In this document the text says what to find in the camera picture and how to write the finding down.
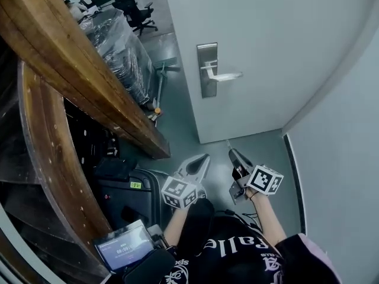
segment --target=white door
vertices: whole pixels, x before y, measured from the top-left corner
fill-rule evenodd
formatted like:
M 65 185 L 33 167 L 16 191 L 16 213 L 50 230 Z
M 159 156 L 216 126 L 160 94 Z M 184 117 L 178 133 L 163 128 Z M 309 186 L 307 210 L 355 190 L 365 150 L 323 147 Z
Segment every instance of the white door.
M 337 67 L 373 0 L 168 0 L 201 143 L 282 128 Z M 218 44 L 203 99 L 197 45 Z

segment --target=plastic wrap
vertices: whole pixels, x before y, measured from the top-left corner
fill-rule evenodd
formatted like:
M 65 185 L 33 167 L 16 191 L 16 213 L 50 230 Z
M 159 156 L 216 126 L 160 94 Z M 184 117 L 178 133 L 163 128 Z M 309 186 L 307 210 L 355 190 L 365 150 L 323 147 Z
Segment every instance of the plastic wrap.
M 150 85 L 155 83 L 155 69 L 123 12 L 109 9 L 84 19 L 80 26 L 134 100 L 146 103 Z

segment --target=gray floor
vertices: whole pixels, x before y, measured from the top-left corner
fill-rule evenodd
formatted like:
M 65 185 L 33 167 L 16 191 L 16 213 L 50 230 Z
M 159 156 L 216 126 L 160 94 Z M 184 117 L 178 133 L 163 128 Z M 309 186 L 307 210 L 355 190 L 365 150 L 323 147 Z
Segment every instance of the gray floor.
M 159 17 L 157 16 L 154 20 L 157 24 L 158 22 L 162 25 L 166 24 L 160 27 L 159 33 L 162 30 L 172 29 L 171 31 L 173 31 L 167 0 L 155 0 L 155 2 L 155 14 L 159 14 Z M 163 9 L 159 10 L 159 5 L 163 5 Z M 153 34 L 140 38 L 152 61 L 177 57 L 178 67 L 181 67 L 175 33 L 155 34 L 151 37 Z M 196 154 L 208 153 L 211 156 L 211 166 L 204 186 L 208 198 L 216 209 L 228 208 L 238 214 L 254 212 L 250 202 L 235 206 L 229 195 L 233 178 L 226 141 L 199 143 L 187 83 L 182 70 L 168 72 L 168 80 L 162 91 L 161 108 L 163 115 L 159 118 L 158 129 L 170 142 L 171 158 L 157 161 L 143 156 L 139 160 L 139 166 L 172 175 L 183 160 Z M 271 196 L 270 200 L 287 235 L 299 233 L 300 215 L 297 195 L 290 161 L 280 132 L 270 131 L 229 141 L 232 147 L 240 150 L 253 164 L 265 164 L 284 175 L 277 194 Z M 134 151 L 135 149 L 128 144 L 121 142 L 121 157 L 128 157 L 134 154 Z

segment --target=bracelet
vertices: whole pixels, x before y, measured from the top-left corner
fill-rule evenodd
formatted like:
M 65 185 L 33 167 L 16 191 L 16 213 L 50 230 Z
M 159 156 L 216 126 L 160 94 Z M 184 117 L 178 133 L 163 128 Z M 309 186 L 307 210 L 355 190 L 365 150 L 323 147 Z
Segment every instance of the bracelet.
M 253 194 L 253 195 L 249 198 L 249 200 L 250 200 L 250 201 L 253 201 L 252 198 L 253 198 L 257 193 L 259 193 L 259 192 L 256 192 L 255 194 Z

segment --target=office chair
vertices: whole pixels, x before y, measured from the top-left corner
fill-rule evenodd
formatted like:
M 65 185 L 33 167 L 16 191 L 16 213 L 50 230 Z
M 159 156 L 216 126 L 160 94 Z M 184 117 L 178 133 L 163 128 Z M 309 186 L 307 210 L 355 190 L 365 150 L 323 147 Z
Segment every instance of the office chair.
M 124 16 L 126 17 L 129 26 L 135 27 L 133 31 L 140 30 L 140 35 L 142 35 L 142 31 L 144 28 L 155 28 L 155 31 L 158 30 L 156 26 L 149 25 L 155 24 L 153 20 L 144 22 L 146 19 L 152 16 L 151 13 L 154 11 L 153 8 L 150 8 L 152 4 L 153 3 L 150 2 L 145 6 L 146 9 L 140 10 L 138 9 L 135 0 L 123 0 L 112 3 L 114 8 L 120 9 L 124 12 Z

